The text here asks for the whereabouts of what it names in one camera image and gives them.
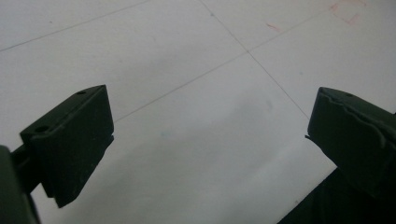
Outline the white table cover board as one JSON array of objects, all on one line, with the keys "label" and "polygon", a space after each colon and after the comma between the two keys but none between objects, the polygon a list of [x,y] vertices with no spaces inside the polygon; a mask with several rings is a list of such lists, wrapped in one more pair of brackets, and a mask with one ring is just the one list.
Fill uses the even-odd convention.
[{"label": "white table cover board", "polygon": [[114,142],[42,224],[276,224],[333,170],[320,87],[396,112],[396,0],[0,0],[0,144],[102,84]]}]

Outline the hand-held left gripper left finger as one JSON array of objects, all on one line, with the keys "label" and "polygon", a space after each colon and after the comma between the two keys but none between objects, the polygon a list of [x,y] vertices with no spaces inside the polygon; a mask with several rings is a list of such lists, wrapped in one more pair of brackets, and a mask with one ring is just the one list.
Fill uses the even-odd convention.
[{"label": "hand-held left gripper left finger", "polygon": [[82,192],[114,140],[106,86],[72,94],[21,132],[12,153],[22,189],[42,185],[62,208]]}]

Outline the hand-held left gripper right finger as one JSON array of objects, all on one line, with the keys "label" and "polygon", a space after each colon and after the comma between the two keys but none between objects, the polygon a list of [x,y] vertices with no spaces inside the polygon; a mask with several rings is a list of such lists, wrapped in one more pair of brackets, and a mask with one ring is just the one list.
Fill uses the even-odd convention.
[{"label": "hand-held left gripper right finger", "polygon": [[396,201],[396,115],[351,93],[321,87],[307,133],[356,189]]}]

